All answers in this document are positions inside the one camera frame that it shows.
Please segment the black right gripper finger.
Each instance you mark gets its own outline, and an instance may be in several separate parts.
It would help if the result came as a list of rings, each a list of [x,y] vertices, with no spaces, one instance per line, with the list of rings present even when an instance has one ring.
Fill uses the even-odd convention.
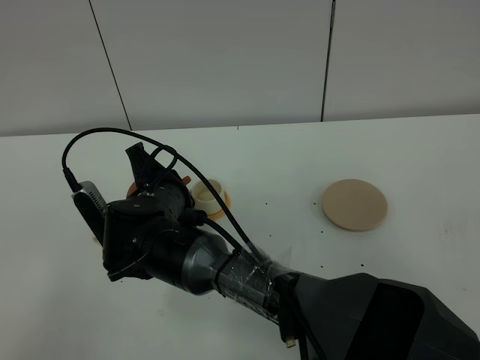
[[[144,149],[141,142],[127,148],[125,152],[138,188],[144,188],[146,184],[150,185],[160,174],[165,172],[165,167]]]

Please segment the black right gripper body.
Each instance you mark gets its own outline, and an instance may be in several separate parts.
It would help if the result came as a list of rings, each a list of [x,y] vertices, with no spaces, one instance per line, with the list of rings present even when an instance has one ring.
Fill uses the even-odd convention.
[[[165,170],[151,184],[180,179]],[[186,187],[165,185],[109,203],[103,235],[103,266],[110,281],[208,282],[210,237],[200,229],[208,217],[194,209]]]

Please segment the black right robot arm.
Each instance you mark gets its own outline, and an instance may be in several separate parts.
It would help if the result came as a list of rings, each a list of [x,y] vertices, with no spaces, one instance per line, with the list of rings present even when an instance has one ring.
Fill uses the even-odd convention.
[[[105,215],[111,281],[157,278],[194,295],[217,291],[277,323],[303,359],[477,359],[479,339],[421,286],[360,273],[326,280],[244,249],[208,223],[177,172],[137,143],[136,190]]]

